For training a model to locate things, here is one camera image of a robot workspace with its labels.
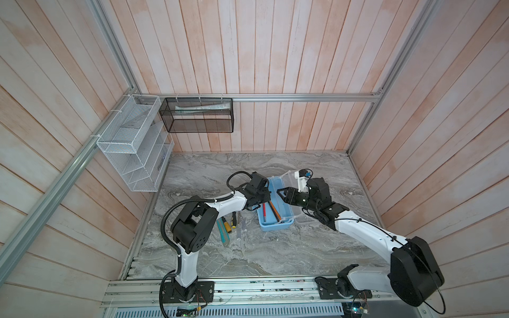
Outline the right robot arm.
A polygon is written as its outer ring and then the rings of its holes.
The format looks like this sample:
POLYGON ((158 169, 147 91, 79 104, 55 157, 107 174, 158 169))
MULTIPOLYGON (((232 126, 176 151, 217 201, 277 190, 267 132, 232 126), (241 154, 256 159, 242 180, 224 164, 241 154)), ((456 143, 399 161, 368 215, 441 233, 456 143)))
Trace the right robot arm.
POLYGON ((391 233, 334 202, 323 178, 306 179, 306 188, 281 188, 277 194, 286 204, 300 207, 321 224, 356 239, 387 262, 379 269, 351 264, 341 270, 336 279, 340 296, 355 298, 366 290, 386 292, 418 307, 440 291, 445 278, 424 239, 391 233))

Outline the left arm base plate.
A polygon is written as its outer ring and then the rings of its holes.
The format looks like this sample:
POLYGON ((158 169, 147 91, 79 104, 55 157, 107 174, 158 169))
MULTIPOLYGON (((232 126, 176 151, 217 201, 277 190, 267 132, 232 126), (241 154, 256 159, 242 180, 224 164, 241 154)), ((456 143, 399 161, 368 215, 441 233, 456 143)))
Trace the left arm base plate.
POLYGON ((162 303, 210 303, 213 302, 214 290, 214 281, 196 281, 185 288, 171 280, 162 285, 159 296, 162 303))

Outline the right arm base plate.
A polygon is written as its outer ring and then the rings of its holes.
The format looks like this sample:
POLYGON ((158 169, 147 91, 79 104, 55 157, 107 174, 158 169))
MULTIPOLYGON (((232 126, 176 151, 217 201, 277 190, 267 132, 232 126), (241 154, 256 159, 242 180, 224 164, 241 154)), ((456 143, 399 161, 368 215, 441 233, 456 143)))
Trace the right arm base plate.
POLYGON ((356 290, 346 278, 314 278, 321 299, 371 299, 371 290, 356 290))

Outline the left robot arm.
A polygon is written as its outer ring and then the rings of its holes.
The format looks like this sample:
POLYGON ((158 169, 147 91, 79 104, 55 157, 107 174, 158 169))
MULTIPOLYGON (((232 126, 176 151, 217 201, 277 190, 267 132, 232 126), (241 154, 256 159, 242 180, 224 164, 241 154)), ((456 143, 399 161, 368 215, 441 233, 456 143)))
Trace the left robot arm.
POLYGON ((246 175, 244 184, 227 187, 230 192, 215 198, 193 196, 173 205, 160 224, 163 240, 177 252, 174 281, 189 288, 198 279, 198 252, 208 242, 216 221, 234 212, 259 208, 270 201, 269 180, 257 172, 238 171, 228 177, 246 175))

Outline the blue plastic tool box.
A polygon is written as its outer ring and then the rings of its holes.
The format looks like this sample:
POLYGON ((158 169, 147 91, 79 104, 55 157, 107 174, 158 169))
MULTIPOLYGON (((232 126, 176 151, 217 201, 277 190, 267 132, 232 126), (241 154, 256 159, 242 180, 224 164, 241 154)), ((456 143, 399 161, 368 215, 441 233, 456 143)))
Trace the blue plastic tool box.
POLYGON ((284 200, 282 200, 282 198, 277 194, 277 190, 287 187, 298 188, 297 181, 294 177, 295 171, 289 171, 281 176, 272 176, 268 178, 270 198, 282 220, 281 222, 277 222, 269 203, 266 203, 266 223, 263 223, 262 208, 258 208, 258 222, 263 232, 285 230, 294 224, 296 217, 294 212, 298 211, 298 208, 285 203, 284 200))

